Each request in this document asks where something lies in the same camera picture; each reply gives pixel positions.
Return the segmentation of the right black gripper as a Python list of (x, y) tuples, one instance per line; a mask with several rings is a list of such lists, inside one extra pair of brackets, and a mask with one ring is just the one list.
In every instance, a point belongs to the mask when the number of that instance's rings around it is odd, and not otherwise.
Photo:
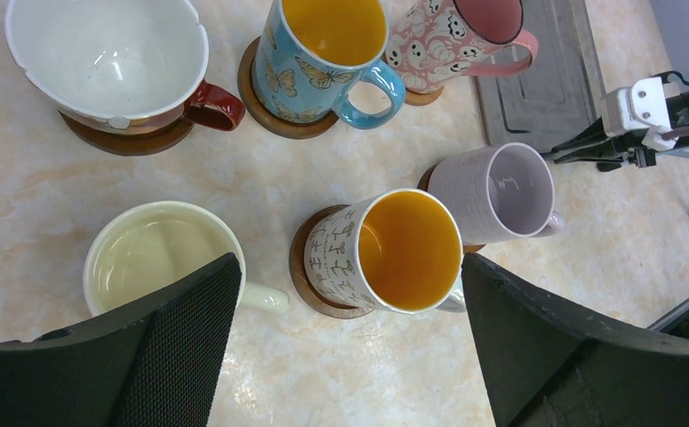
[(689, 81), (672, 70), (607, 93), (600, 118), (541, 155), (555, 165), (587, 162), (611, 172), (623, 165), (653, 166), (657, 157), (686, 149)]

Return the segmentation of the light wooden coaster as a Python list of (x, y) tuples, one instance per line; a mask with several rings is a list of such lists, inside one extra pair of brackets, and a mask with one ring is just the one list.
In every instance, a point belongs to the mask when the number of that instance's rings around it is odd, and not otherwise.
[(411, 89), (407, 89), (405, 93), (405, 103), (417, 107), (426, 106), (436, 101), (443, 91), (444, 87), (440, 87), (429, 93), (417, 93)]

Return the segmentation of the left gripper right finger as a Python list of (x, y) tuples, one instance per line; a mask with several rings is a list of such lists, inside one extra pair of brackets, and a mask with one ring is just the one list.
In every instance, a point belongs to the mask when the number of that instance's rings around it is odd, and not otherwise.
[(689, 426), (689, 339), (632, 326), (480, 254), (461, 278), (499, 426)]

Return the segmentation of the white and brown cup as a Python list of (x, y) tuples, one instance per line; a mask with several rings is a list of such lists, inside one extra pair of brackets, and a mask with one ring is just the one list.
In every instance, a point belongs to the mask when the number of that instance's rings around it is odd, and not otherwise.
[(206, 82), (209, 40), (189, 1), (11, 1), (4, 29), (16, 64), (58, 110), (120, 135), (186, 119), (238, 127), (244, 104)]

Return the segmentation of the blue butterfly mug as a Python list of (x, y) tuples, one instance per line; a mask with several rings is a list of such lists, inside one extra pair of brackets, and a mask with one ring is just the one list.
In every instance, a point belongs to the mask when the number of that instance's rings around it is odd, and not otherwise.
[[(334, 114), (356, 129), (386, 124), (403, 107), (401, 78), (381, 56), (389, 24), (379, 1), (275, 1), (256, 53), (252, 88), (270, 115), (302, 127)], [(389, 107), (366, 113), (349, 99), (367, 83)]]

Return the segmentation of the pink mug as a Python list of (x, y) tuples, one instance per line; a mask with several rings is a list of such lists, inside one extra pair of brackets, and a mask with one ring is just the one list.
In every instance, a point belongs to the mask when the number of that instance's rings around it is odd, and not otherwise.
[(390, 30), (383, 59), (420, 94), (455, 77), (513, 76), (530, 68), (539, 50), (523, 24), (520, 0), (418, 1)]

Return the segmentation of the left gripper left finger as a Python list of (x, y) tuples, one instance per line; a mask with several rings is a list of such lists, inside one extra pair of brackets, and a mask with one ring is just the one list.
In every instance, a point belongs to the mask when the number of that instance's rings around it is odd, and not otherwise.
[(243, 274), (224, 254), (31, 342), (0, 342), (0, 426), (204, 426)]

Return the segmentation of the floral mug yellow inside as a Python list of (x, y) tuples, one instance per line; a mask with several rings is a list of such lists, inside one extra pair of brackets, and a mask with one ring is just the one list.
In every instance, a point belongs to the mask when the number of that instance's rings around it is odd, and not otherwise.
[(401, 188), (313, 220), (301, 267), (328, 302), (418, 314), (448, 299), (463, 255), (448, 208), (426, 191)]

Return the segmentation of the cream ribbed mug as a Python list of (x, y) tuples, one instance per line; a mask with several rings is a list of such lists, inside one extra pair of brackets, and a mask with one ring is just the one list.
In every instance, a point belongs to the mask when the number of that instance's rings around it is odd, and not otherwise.
[(138, 205), (118, 215), (93, 240), (83, 273), (84, 298), (93, 316), (118, 308), (243, 249), (217, 215), (181, 201)]

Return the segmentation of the grey purple mug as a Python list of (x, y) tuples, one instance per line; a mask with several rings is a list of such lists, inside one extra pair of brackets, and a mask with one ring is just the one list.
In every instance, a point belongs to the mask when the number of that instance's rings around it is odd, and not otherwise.
[(448, 157), (429, 168), (418, 187), (449, 209), (465, 246), (550, 237), (565, 229), (549, 167), (523, 143)]

